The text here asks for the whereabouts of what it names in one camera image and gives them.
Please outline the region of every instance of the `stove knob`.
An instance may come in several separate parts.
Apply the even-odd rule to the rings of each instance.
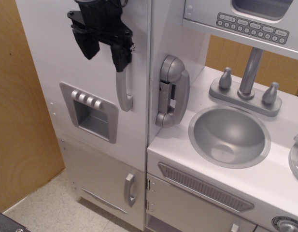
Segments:
[[[278,226],[280,232],[298,232],[298,224],[289,220],[280,220]]]

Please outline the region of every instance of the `microwave keypad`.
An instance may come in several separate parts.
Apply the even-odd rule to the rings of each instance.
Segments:
[[[289,35],[289,32],[286,30],[224,13],[218,14],[216,24],[219,27],[261,38],[277,44],[285,44]]]

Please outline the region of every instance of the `oven vent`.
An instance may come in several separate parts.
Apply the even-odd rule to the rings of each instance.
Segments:
[[[170,167],[164,163],[158,164],[164,177],[181,186],[199,193],[217,203],[220,203],[237,212],[245,212],[254,208],[254,205],[205,181]]]

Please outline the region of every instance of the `speckled floor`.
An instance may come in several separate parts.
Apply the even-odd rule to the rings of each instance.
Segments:
[[[32,232],[140,232],[77,197],[69,186],[66,171],[4,214]]]

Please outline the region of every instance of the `wooden panel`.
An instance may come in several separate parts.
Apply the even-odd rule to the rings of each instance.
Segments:
[[[0,211],[64,163],[14,0],[0,0]]]
[[[211,36],[206,66],[221,71],[231,67],[233,75],[242,77],[251,50],[250,46]],[[279,90],[297,95],[298,60],[265,51],[255,81],[266,86],[276,81]]]

